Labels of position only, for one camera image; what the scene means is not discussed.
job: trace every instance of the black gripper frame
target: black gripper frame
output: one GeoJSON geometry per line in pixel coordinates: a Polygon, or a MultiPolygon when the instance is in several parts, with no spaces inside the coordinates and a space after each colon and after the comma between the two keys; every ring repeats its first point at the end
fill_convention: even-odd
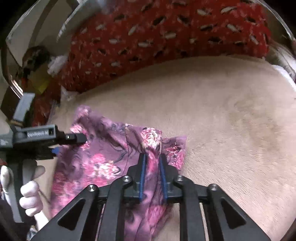
{"type": "Polygon", "coordinates": [[[270,241],[263,230],[217,184],[208,187],[178,175],[160,155],[164,198],[180,203],[180,241],[270,241]],[[205,214],[204,227],[200,203],[205,214]]]}
{"type": "MultiPolygon", "coordinates": [[[[146,154],[140,154],[138,164],[108,186],[86,187],[32,241],[123,241],[125,205],[141,201],[146,160],[146,154]]],[[[181,241],[205,241],[205,229],[210,241],[270,241],[217,184],[205,187],[178,175],[164,154],[159,158],[159,170],[165,201],[180,203],[181,241]]]]}

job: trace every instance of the yellow object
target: yellow object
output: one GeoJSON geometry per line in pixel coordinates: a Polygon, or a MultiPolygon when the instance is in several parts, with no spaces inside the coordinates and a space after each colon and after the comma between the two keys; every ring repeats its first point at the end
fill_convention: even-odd
{"type": "Polygon", "coordinates": [[[31,71],[28,76],[29,86],[32,85],[34,93],[42,94],[52,81],[52,77],[47,73],[47,63],[42,64],[35,72],[31,71]]]}

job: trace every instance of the red patterned fabric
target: red patterned fabric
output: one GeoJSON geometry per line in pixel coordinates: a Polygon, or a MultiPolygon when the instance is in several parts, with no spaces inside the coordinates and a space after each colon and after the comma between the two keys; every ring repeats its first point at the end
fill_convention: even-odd
{"type": "Polygon", "coordinates": [[[59,82],[83,92],[131,71],[190,56],[267,54],[262,7],[238,0],[125,0],[72,38],[59,82]]]}

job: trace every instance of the gloved hand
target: gloved hand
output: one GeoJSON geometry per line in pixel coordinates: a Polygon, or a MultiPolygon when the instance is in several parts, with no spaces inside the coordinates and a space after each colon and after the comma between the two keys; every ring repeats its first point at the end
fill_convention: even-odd
{"type": "MultiPolygon", "coordinates": [[[[44,166],[37,166],[33,179],[40,177],[45,172],[44,166]]],[[[9,174],[8,168],[6,166],[1,167],[0,171],[0,183],[5,195],[5,199],[10,205],[10,198],[7,192],[11,176],[9,174]]],[[[29,181],[27,184],[20,189],[23,197],[20,199],[20,206],[26,209],[26,214],[30,217],[41,212],[43,209],[43,203],[39,195],[39,184],[35,181],[29,181]]]]}

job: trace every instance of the pink flower print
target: pink flower print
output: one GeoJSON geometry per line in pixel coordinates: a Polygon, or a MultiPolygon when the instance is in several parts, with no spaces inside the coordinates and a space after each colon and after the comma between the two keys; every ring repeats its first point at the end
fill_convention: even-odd
{"type": "Polygon", "coordinates": [[[180,149],[178,148],[178,146],[173,146],[173,147],[169,147],[165,149],[167,152],[167,156],[168,157],[177,157],[178,152],[180,151],[180,149]]]}
{"type": "Polygon", "coordinates": [[[156,149],[160,144],[161,136],[157,134],[154,128],[146,128],[141,132],[143,138],[142,145],[144,148],[150,147],[156,149]]]}
{"type": "Polygon", "coordinates": [[[74,183],[73,182],[70,182],[70,181],[67,181],[64,184],[64,192],[66,194],[71,194],[73,192],[73,187],[74,187],[74,183]]]}
{"type": "Polygon", "coordinates": [[[156,157],[149,153],[148,154],[148,160],[147,160],[147,172],[152,173],[158,168],[158,160],[156,157]]]}
{"type": "Polygon", "coordinates": [[[75,125],[70,127],[70,131],[72,131],[73,133],[82,133],[83,128],[82,128],[81,125],[75,124],[75,125]]]}
{"type": "Polygon", "coordinates": [[[176,160],[173,163],[170,163],[171,166],[174,166],[175,168],[178,169],[178,171],[181,170],[181,167],[184,163],[184,158],[185,158],[185,153],[183,151],[180,151],[177,154],[176,160]]]}
{"type": "Polygon", "coordinates": [[[86,141],[83,145],[80,146],[82,150],[88,150],[90,148],[89,142],[86,141]]]}
{"type": "Polygon", "coordinates": [[[82,129],[82,133],[85,134],[86,136],[89,135],[88,131],[86,129],[82,129]]]}
{"type": "Polygon", "coordinates": [[[98,187],[103,187],[103,186],[108,185],[108,182],[101,177],[93,179],[91,183],[97,185],[98,187]]]}
{"type": "Polygon", "coordinates": [[[88,116],[89,115],[89,110],[84,108],[84,109],[81,109],[79,110],[79,113],[77,115],[78,119],[83,117],[83,116],[88,116]]]}
{"type": "Polygon", "coordinates": [[[120,174],[120,169],[113,163],[105,163],[99,166],[98,174],[110,180],[120,174]]]}
{"type": "Polygon", "coordinates": [[[59,206],[61,206],[62,208],[64,208],[71,200],[69,199],[67,194],[63,194],[63,195],[59,195],[57,196],[57,203],[59,204],[59,206]]]}
{"type": "Polygon", "coordinates": [[[84,175],[90,178],[94,178],[96,176],[96,170],[94,165],[86,165],[84,167],[84,175]]]}
{"type": "Polygon", "coordinates": [[[52,192],[56,195],[61,195],[64,192],[63,184],[53,182],[52,192]]]}
{"type": "Polygon", "coordinates": [[[127,150],[128,149],[128,144],[126,142],[122,143],[122,147],[127,150]]]}
{"type": "Polygon", "coordinates": [[[81,182],[81,187],[84,189],[88,185],[93,184],[93,179],[90,178],[89,176],[85,176],[80,180],[80,182],[81,182]]]}
{"type": "Polygon", "coordinates": [[[64,173],[62,172],[56,172],[54,174],[54,181],[58,182],[58,183],[64,183],[66,181],[66,176],[64,173]]]}
{"type": "Polygon", "coordinates": [[[92,156],[91,158],[91,164],[94,165],[94,164],[101,164],[101,163],[104,163],[106,162],[106,159],[104,157],[103,154],[101,153],[97,153],[95,155],[92,156]]]}
{"type": "Polygon", "coordinates": [[[155,226],[160,218],[165,213],[166,206],[157,205],[157,206],[151,206],[148,211],[148,222],[151,226],[155,226]]]}
{"type": "Polygon", "coordinates": [[[74,190],[80,190],[81,189],[81,185],[79,181],[74,181],[73,182],[73,189],[74,190]]]}

